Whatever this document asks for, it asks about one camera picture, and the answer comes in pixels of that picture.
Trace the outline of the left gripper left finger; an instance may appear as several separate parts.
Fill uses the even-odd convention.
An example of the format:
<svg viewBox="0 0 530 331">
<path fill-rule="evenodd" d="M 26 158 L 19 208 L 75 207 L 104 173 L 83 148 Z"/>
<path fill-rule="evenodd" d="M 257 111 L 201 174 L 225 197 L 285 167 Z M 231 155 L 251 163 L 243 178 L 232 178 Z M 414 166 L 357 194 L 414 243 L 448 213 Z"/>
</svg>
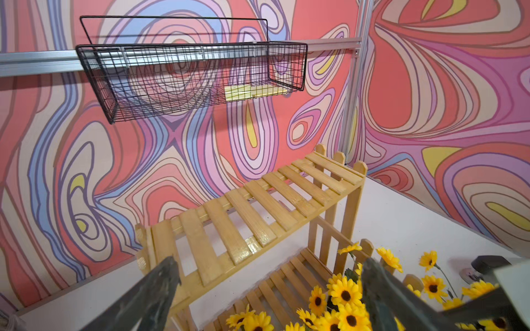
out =
<svg viewBox="0 0 530 331">
<path fill-rule="evenodd" d="M 179 264 L 165 258 L 84 330 L 163 330 L 181 285 Z"/>
</svg>

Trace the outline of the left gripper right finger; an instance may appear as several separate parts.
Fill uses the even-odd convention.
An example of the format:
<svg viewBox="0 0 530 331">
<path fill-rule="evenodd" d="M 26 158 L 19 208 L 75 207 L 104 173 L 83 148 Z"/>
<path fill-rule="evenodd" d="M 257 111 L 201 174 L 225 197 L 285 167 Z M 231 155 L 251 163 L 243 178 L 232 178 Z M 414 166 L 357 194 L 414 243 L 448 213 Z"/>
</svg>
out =
<svg viewBox="0 0 530 331">
<path fill-rule="evenodd" d="M 374 330 L 457 330 L 455 324 L 429 307 L 404 284 L 368 258 L 361 274 L 363 300 Z"/>
</svg>

